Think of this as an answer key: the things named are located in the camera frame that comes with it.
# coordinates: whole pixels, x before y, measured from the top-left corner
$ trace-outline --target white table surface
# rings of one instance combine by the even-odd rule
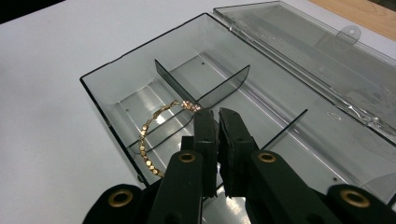
[[[81,223],[106,189],[139,185],[78,79],[213,7],[255,2],[68,0],[1,24],[0,223]],[[338,30],[353,24],[286,2]],[[396,58],[394,41],[360,28]]]

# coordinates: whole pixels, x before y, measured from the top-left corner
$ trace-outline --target wooden surface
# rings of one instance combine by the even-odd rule
[[[310,0],[333,13],[396,41],[396,12],[367,0]]]

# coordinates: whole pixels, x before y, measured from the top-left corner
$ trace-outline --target gold chain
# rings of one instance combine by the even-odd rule
[[[164,177],[165,173],[162,172],[161,170],[159,170],[158,168],[156,168],[154,166],[154,164],[152,163],[152,161],[149,159],[146,148],[145,148],[145,139],[146,139],[146,135],[149,132],[149,125],[150,123],[155,120],[156,118],[158,118],[158,116],[160,116],[160,114],[165,111],[168,110],[170,108],[172,108],[175,105],[180,105],[180,107],[182,107],[183,109],[187,109],[190,110],[192,112],[198,111],[201,109],[200,106],[195,105],[189,101],[183,101],[183,102],[178,102],[177,100],[173,101],[172,103],[170,103],[169,105],[163,105],[161,106],[161,108],[159,110],[157,110],[153,115],[151,119],[148,119],[148,121],[146,121],[146,123],[143,125],[142,130],[140,130],[140,135],[139,135],[139,150],[140,150],[140,156],[142,156],[143,160],[145,161],[145,164],[147,165],[147,167],[150,169],[150,171],[154,174],[159,176],[160,178]]]

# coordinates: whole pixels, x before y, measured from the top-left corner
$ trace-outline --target gold bracelet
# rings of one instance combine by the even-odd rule
[[[201,107],[199,105],[195,105],[189,101],[183,101],[183,102],[178,102],[177,100],[173,101],[172,103],[170,103],[169,105],[163,105],[161,106],[161,108],[159,110],[157,110],[153,115],[151,119],[148,119],[148,121],[146,121],[146,123],[143,125],[142,130],[140,130],[140,135],[139,135],[139,150],[140,150],[140,156],[142,156],[143,160],[145,161],[145,164],[147,165],[147,167],[150,169],[150,171],[154,174],[159,176],[160,178],[164,177],[165,173],[162,172],[161,170],[159,170],[158,168],[156,168],[154,166],[154,164],[152,163],[152,161],[149,159],[146,148],[145,148],[145,139],[146,139],[146,134],[149,132],[149,125],[150,123],[155,120],[156,118],[158,118],[158,116],[160,116],[160,114],[165,111],[170,109],[171,107],[173,107],[174,105],[180,105],[180,107],[182,107],[183,109],[187,109],[190,110],[192,112],[198,111],[201,109]]]

